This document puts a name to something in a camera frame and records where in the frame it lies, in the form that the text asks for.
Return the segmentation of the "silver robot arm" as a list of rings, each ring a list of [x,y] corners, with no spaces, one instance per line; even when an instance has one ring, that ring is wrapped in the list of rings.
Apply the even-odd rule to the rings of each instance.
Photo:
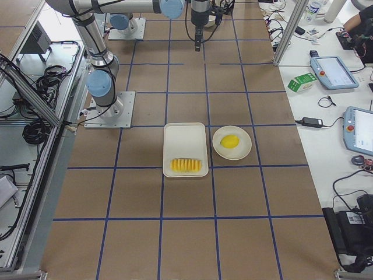
[[[117,57],[108,50],[95,15],[110,13],[126,16],[131,13],[156,13],[176,19],[186,13],[186,1],[48,1],[51,8],[71,18],[88,53],[93,72],[86,86],[96,103],[98,117],[118,117],[124,109],[116,93],[115,80],[119,68]]]
[[[132,14],[110,14],[105,32],[109,41],[143,42],[146,40],[164,42],[167,40],[189,41],[196,51],[202,41],[194,39],[195,28],[188,19],[155,19],[134,17]]]

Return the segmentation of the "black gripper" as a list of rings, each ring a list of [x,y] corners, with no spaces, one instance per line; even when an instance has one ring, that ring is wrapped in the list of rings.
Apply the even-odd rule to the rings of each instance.
[[[210,17],[213,16],[214,24],[218,26],[223,16],[223,8],[216,5],[215,1],[191,1],[191,22],[195,25],[194,46],[199,52],[203,41],[203,28],[209,24]]]

